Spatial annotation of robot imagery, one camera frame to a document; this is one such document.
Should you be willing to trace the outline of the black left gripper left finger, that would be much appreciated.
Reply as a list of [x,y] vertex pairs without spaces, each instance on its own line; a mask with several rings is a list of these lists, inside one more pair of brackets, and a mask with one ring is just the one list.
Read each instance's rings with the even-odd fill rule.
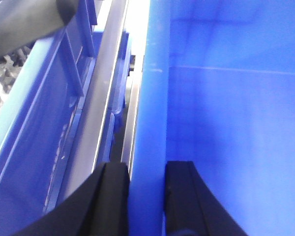
[[17,236],[127,236],[129,174],[125,163],[108,162],[55,209]]

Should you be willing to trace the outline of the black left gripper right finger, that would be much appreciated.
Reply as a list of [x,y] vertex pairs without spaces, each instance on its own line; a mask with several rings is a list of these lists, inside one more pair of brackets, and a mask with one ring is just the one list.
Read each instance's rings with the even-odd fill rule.
[[165,168],[164,213],[168,236],[244,236],[204,183],[192,161]]

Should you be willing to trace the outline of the black robot arm sleeve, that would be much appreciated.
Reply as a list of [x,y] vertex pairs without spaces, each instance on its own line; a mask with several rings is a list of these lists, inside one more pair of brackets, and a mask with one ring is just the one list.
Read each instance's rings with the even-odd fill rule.
[[68,25],[78,0],[0,0],[0,58]]

